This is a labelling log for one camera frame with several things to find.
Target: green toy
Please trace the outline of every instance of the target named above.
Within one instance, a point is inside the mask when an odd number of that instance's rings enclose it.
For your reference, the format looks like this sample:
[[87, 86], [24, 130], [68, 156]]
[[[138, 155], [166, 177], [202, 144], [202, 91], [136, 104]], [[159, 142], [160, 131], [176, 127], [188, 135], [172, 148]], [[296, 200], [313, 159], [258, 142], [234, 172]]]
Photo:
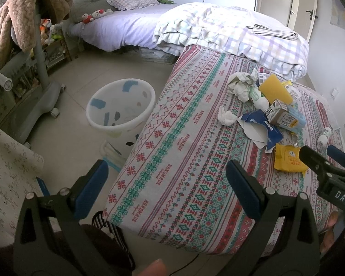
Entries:
[[172, 1], [172, 0], [160, 0], [159, 2], [160, 2], [161, 4], [175, 4], [175, 2]]
[[56, 35], [56, 34], [52, 35], [51, 37], [52, 37], [52, 39], [54, 39], [54, 40], [63, 39], [63, 37], [62, 37], [61, 35]]

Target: hello kitty plush toy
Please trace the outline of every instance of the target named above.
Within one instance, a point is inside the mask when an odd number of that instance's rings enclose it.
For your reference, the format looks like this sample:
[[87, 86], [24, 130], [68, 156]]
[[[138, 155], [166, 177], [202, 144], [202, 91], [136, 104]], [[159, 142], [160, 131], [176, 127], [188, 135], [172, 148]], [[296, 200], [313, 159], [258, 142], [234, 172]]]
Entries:
[[88, 24], [89, 22], [94, 21], [95, 19], [99, 19], [105, 15], [109, 15], [112, 13], [111, 9], [107, 9], [107, 11], [100, 9], [100, 10], [96, 10], [94, 13], [92, 14], [83, 14], [82, 15], [82, 22], [85, 24]]

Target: chair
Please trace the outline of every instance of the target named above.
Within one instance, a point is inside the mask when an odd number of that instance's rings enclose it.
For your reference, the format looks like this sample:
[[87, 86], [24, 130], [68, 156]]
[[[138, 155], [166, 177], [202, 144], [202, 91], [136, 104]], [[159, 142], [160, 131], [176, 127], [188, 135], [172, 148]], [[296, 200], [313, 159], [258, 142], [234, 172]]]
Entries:
[[[59, 93], [65, 90], [65, 86], [56, 81], [50, 81], [46, 70], [45, 57], [41, 45], [39, 7], [35, 9], [36, 46], [33, 48], [34, 60], [30, 52], [19, 52], [0, 70], [0, 99], [5, 100], [5, 105], [11, 107], [10, 111], [0, 117], [0, 128], [13, 139], [24, 144], [35, 125], [37, 119], [46, 112], [56, 118], [59, 110], [55, 108]], [[16, 45], [17, 39], [12, 27], [11, 37]], [[18, 84], [20, 78], [36, 65], [40, 86], [29, 90], [19, 102], [15, 102], [12, 88]]]

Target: bed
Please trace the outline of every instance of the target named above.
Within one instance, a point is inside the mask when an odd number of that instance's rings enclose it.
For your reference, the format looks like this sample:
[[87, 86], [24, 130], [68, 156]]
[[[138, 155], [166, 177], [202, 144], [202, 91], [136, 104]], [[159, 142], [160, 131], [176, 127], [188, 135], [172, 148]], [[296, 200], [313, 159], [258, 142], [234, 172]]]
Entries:
[[[106, 0], [74, 0], [73, 3], [71, 21], [76, 24], [67, 28], [67, 34], [104, 51], [131, 45], [179, 56], [186, 45], [199, 44], [255, 60], [288, 80], [295, 81], [307, 72], [307, 41], [301, 36], [289, 40], [254, 34], [248, 25], [291, 31], [279, 21], [255, 11], [198, 2], [125, 11], [117, 11]], [[109, 8], [114, 13], [88, 24], [80, 22], [84, 13]]]
[[[70, 20], [66, 27], [68, 36], [79, 37], [104, 51], [114, 51], [131, 45], [148, 49], [160, 49], [152, 42], [158, 18], [176, 5], [159, 4], [142, 9], [118, 11], [106, 0], [73, 0]], [[83, 24], [82, 15], [100, 9], [114, 12], [88, 24]]]
[[[254, 224], [225, 176], [226, 163], [236, 159], [264, 187], [290, 196], [306, 192], [317, 228], [324, 229], [333, 206], [316, 194], [316, 175], [310, 169], [304, 177], [300, 172], [275, 170], [274, 153], [258, 149], [238, 123], [223, 126], [217, 120], [221, 105], [238, 116], [253, 110], [251, 103], [227, 93], [226, 82], [233, 72], [254, 68], [266, 72], [245, 58], [198, 45], [184, 48], [111, 188], [103, 212], [108, 221], [175, 248], [233, 254]], [[345, 151], [327, 101], [307, 87], [296, 87], [302, 94], [296, 107], [308, 121], [299, 133], [299, 145], [316, 149], [320, 133], [331, 126], [334, 131], [328, 144]], [[290, 133], [281, 131], [281, 143], [291, 144]], [[276, 242], [281, 223], [279, 219], [267, 252]]]
[[159, 4], [142, 9], [115, 11], [89, 24], [75, 24], [68, 30], [68, 34], [80, 37], [107, 52], [126, 45], [160, 49], [152, 41], [153, 32], [159, 17], [174, 7], [176, 5]]

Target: door handle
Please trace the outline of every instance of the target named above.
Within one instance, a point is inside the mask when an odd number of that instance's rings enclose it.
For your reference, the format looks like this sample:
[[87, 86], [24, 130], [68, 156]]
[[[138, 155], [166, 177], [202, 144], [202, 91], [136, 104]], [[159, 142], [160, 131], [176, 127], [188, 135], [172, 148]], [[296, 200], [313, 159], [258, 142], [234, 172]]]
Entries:
[[313, 9], [312, 10], [307, 10], [306, 12], [309, 12], [310, 20], [312, 20], [313, 17]]

